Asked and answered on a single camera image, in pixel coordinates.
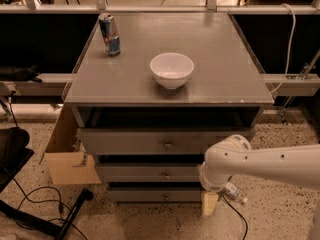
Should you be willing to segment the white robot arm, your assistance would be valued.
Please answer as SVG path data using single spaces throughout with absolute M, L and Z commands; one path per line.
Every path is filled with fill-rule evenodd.
M 249 175 L 320 190 L 320 145 L 252 149 L 242 135 L 231 135 L 207 149 L 199 167 L 206 191 L 222 191 L 232 175 Z

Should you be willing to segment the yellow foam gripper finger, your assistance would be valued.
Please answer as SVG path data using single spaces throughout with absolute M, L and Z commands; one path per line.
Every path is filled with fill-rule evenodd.
M 214 192 L 203 191 L 201 193 L 201 214 L 211 216 L 218 202 L 218 194 Z

